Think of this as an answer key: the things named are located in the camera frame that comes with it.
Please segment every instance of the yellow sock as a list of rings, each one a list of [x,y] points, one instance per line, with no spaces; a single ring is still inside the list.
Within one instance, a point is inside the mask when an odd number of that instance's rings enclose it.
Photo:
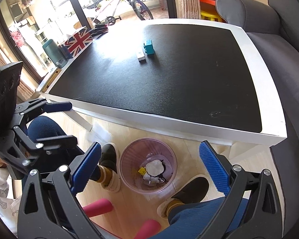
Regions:
[[[99,165],[99,168],[100,168],[101,176],[96,182],[108,186],[112,178],[112,170],[101,165]]]
[[[173,208],[181,206],[181,205],[185,205],[185,204],[183,202],[181,202],[179,199],[174,199],[173,201],[171,201],[166,208],[166,216],[168,216],[170,214],[170,212]]]

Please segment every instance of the pink trash can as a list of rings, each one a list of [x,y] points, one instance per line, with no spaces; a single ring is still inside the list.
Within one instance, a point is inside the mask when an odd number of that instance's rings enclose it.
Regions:
[[[166,182],[154,187],[144,184],[139,169],[152,160],[164,162]],[[139,194],[159,193],[171,185],[177,172],[177,159],[173,150],[164,142],[154,138],[141,138],[130,143],[119,160],[119,173],[123,183]]]

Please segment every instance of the small white box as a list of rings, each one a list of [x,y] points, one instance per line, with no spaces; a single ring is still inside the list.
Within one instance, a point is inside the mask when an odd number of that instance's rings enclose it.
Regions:
[[[145,55],[144,55],[143,49],[140,48],[136,52],[136,56],[137,56],[138,61],[144,60],[145,59]]]

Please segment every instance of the gray sofa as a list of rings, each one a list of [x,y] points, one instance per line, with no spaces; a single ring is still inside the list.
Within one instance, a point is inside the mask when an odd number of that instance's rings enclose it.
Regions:
[[[288,237],[299,232],[295,230],[299,224],[299,3],[268,0],[268,4],[216,0],[219,15],[242,27],[259,50],[281,99],[288,138],[271,151],[284,193]]]

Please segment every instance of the blue pants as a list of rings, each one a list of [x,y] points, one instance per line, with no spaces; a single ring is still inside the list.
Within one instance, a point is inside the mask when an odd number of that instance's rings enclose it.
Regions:
[[[36,142],[39,138],[63,136],[66,133],[63,129],[52,119],[46,116],[39,116],[35,118],[29,125],[29,128],[25,130],[28,137]],[[37,169],[40,173],[53,172],[58,169],[62,164],[69,165],[76,156],[82,155],[84,152],[77,146],[72,149],[58,149],[57,154],[47,155],[42,154],[36,163],[33,165],[33,169]],[[91,175],[90,179],[97,181],[101,176],[99,167],[97,166]],[[22,179],[22,189],[26,183],[27,176]]]
[[[195,239],[212,219],[224,199],[225,197],[201,203],[185,204],[172,209],[168,216],[170,226],[152,236],[151,239]],[[248,199],[242,199],[227,232],[238,227],[247,203]]]

